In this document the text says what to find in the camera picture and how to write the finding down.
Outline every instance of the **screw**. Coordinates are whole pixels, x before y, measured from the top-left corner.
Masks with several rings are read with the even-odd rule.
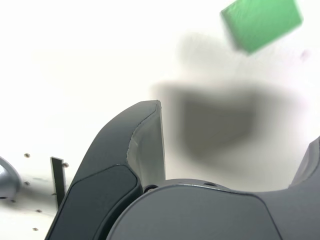
[[[217,186],[217,184],[212,183],[212,182],[206,182],[206,183],[204,183],[204,185],[208,185],[208,186],[212,186],[212,187],[216,187]]]

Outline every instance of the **gray curved object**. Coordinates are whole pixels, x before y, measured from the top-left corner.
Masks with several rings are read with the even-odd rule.
[[[140,102],[98,133],[46,239],[319,240],[319,149],[318,138],[284,190],[165,180],[161,104]]]
[[[19,174],[0,157],[0,199],[12,199],[21,187]]]

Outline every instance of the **green cube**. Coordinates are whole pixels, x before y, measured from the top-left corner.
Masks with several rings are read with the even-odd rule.
[[[237,0],[221,13],[237,45],[249,53],[302,23],[294,0]]]

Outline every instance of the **black plastic piece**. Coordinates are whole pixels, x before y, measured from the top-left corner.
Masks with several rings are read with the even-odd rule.
[[[64,162],[60,158],[51,157],[51,167],[53,173],[54,189],[56,193],[56,203],[59,208],[66,194],[65,172],[62,166]]]

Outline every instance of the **white backdrop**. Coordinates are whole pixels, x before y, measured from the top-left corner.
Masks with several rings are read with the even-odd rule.
[[[98,131],[139,101],[162,102],[167,179],[288,187],[320,135],[319,6],[299,1],[302,27],[248,56],[233,47],[220,16],[232,2],[1,3],[0,156],[30,183],[16,202],[0,202],[4,239],[45,237],[56,213],[50,157],[69,164],[70,184]],[[192,149],[207,134],[195,123],[214,125],[205,113],[213,102],[219,113],[240,111],[226,113],[227,129],[249,111],[246,137],[217,151],[202,142]],[[229,142],[224,131],[214,135]]]

